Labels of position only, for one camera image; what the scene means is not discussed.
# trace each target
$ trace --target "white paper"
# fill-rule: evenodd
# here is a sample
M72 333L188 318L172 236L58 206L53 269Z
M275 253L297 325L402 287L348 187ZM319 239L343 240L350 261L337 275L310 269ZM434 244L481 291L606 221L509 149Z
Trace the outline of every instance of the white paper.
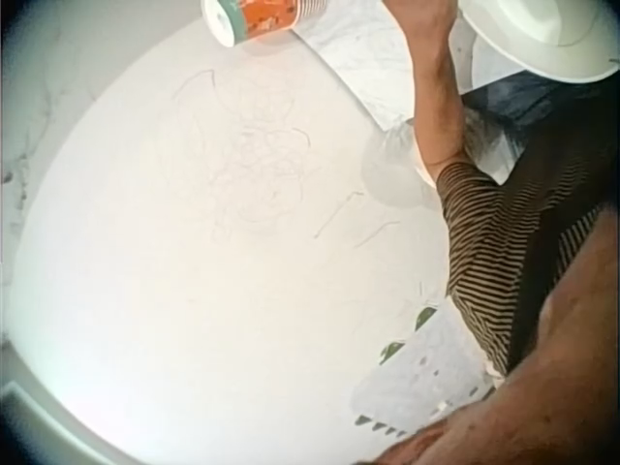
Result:
M486 357L448 299L435 315L354 392L358 415L415 433L493 388Z

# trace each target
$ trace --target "dark clothing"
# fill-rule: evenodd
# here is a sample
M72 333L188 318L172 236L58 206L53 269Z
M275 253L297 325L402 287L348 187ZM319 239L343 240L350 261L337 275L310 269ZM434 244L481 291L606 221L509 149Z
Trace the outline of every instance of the dark clothing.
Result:
M504 185L465 163L438 179L449 294L502 374L527 355L544 301L617 193L615 79L597 89L528 126Z

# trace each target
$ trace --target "white surface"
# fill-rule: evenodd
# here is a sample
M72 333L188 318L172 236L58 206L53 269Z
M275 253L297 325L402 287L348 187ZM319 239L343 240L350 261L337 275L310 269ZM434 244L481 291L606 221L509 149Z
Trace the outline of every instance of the white surface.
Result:
M415 112L413 65L405 38L381 0L330 0L325 13L295 32L360 99L383 130ZM476 34L459 19L450 49L461 93L472 89Z
M524 71L521 65L510 61L480 36L474 41L472 56L472 87L475 89Z
M30 211L15 348L149 464L379 452L351 394L444 293L440 213L364 190L378 130L286 37L224 49L199 20L159 44L79 121Z
M522 27L506 15L500 0L463 0L460 4L476 32L510 60L545 78L585 83L607 78L618 71L620 36L615 14L609 6L599 0L582 1L596 1L601 11L589 34L568 46L546 44L524 33ZM530 13L533 20L538 18L540 23L548 19L536 16L544 14L539 10Z
M356 389L356 411L410 434L493 388L484 352L447 299L405 347Z

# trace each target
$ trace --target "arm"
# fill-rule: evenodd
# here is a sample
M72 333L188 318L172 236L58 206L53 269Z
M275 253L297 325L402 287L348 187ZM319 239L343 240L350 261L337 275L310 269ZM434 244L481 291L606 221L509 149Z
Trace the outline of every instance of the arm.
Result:
M400 25L414 64L414 129L426 169L437 181L455 162L471 163L464 150L464 108L456 86L449 36L456 0L385 0Z
M471 163L464 150L464 108L456 86L448 38L417 51L409 46L414 63L419 153L435 182L455 162Z

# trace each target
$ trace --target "hand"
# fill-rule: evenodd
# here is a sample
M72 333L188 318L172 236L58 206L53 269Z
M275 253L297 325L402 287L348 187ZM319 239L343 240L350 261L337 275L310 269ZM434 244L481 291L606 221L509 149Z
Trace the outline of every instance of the hand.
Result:
M372 462L377 465L415 464L424 453L439 441L468 412L479 406L480 402L466 405L454 411L448 417L421 429L411 438L386 450L381 457Z
M403 30L413 53L428 47L446 46L456 21L456 0L384 0Z

